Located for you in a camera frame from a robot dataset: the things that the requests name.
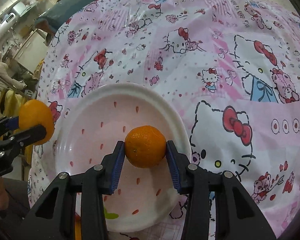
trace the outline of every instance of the teal object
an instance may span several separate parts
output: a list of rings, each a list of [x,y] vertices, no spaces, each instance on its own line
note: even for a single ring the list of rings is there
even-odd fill
[[[47,21],[50,30],[56,33],[66,20],[93,1],[95,0],[61,0],[40,15],[34,25]]]

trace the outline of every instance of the green object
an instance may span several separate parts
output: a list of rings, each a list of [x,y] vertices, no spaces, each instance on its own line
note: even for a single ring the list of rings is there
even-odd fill
[[[116,214],[116,213],[108,213],[107,209],[105,207],[104,207],[104,210],[105,210],[105,217],[106,217],[106,219],[116,219],[116,218],[119,217],[119,215]]]
[[[95,0],[61,0],[40,15],[34,26],[47,21],[50,31],[56,33],[66,20],[93,1]]]

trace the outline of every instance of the hello kitty print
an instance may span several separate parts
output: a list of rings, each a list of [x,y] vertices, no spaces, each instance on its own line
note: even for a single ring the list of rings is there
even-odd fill
[[[34,148],[31,205],[55,178],[58,135],[71,109],[100,86],[133,82],[176,109],[191,162],[214,173],[231,171],[276,236],[300,209],[295,12],[261,0],[96,0],[59,28],[44,61],[38,98],[53,113],[55,133]],[[90,160],[82,155],[82,161]],[[209,239],[215,237],[214,200],[211,192]],[[179,240],[187,204],[181,196],[160,224],[109,237]],[[157,233],[158,227],[164,229]]]

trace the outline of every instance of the white plate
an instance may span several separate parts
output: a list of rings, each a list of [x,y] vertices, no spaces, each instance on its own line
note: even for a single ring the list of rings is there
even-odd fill
[[[132,83],[113,84],[90,92],[71,110],[58,138],[57,173],[74,175],[100,164],[106,154],[113,152],[117,141],[124,141],[130,130],[142,125],[159,129],[190,159],[191,147],[183,122],[160,95]],[[165,158],[152,169],[136,168],[126,159],[118,189],[106,201],[104,198],[107,212],[112,213],[106,217],[118,215],[106,219],[107,228],[113,232],[143,230],[165,218],[177,201]]]

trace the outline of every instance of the tangerine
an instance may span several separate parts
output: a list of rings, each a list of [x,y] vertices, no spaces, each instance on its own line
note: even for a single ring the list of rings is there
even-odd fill
[[[46,129],[44,139],[34,143],[34,145],[44,144],[50,140],[54,132],[54,122],[52,112],[43,102],[32,99],[20,107],[19,111],[19,128],[26,130],[41,124]]]
[[[77,214],[75,214],[74,236],[75,240],[81,240],[81,217]]]
[[[166,152],[166,139],[150,125],[132,129],[125,138],[125,154],[129,162],[138,168],[158,165]]]

